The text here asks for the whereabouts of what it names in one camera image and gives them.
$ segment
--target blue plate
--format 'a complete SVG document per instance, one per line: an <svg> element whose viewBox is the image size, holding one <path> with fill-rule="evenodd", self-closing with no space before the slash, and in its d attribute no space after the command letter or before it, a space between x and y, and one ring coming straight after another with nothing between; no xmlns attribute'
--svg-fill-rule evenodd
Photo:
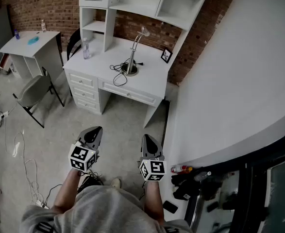
<svg viewBox="0 0 285 233"><path fill-rule="evenodd" d="M36 43L38 40L39 40L39 37L38 37L38 36L33 37L32 39L30 39L30 40L28 41L28 45L32 45L33 43Z"/></svg>

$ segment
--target black and white marker cube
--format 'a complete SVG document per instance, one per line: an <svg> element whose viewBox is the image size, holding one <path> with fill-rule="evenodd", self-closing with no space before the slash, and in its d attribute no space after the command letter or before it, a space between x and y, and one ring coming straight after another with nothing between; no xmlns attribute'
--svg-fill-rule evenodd
<svg viewBox="0 0 285 233"><path fill-rule="evenodd" d="M72 144L68 158L71 167L87 172L96 161L96 151Z"/></svg>
<svg viewBox="0 0 285 233"><path fill-rule="evenodd" d="M140 171L145 181L160 181L166 174L166 161L143 160Z"/></svg>

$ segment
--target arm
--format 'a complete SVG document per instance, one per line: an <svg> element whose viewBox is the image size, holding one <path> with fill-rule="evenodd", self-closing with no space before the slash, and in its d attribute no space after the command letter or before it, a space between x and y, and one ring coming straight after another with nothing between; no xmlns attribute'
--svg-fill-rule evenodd
<svg viewBox="0 0 285 233"><path fill-rule="evenodd" d="M148 181L146 187L146 199L144 204L144 211L151 218L159 222L160 225L164 224L164 209L160 194L160 187L158 182Z"/></svg>
<svg viewBox="0 0 285 233"><path fill-rule="evenodd" d="M79 171L76 169L71 169L56 196L54 205L51 208L53 211L62 214L73 207L80 178Z"/></svg>

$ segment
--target chair leg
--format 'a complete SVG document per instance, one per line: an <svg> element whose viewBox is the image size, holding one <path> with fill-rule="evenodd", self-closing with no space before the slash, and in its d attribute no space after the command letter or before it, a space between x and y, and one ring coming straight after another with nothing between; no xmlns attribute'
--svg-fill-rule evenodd
<svg viewBox="0 0 285 233"><path fill-rule="evenodd" d="M34 118L34 116L32 115L32 113L30 112L29 109L27 109L26 107L22 107L22 108L24 108L24 110L25 110L42 128L44 128L44 126L43 126L41 123L39 123L38 120L36 120L36 119Z"/></svg>
<svg viewBox="0 0 285 233"><path fill-rule="evenodd" d="M61 105L64 107L65 105L63 104L63 102L61 101L60 97L58 96L58 93L57 93L57 91L56 91L56 89L55 89L53 83L51 82L50 85L51 85L51 87L53 88L53 90L54 90L54 92L55 92L55 94L56 94L56 96L57 96L59 102L60 102Z"/></svg>

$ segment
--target red brick wall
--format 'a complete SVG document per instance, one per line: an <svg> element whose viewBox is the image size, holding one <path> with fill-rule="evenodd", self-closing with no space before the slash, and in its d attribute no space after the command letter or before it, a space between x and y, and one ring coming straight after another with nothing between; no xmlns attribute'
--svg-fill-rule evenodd
<svg viewBox="0 0 285 233"><path fill-rule="evenodd" d="M168 81L179 84L203 51L220 23L232 0L206 0L195 23L168 74ZM61 32L61 43L66 50L70 36L79 28L79 0L1 0L9 4L14 29L40 30L44 19L48 30ZM96 19L103 20L101 11ZM161 21L128 12L118 11L115 32L117 37L134 40L141 25L151 35L142 43L152 47L173 49L181 29Z"/></svg>

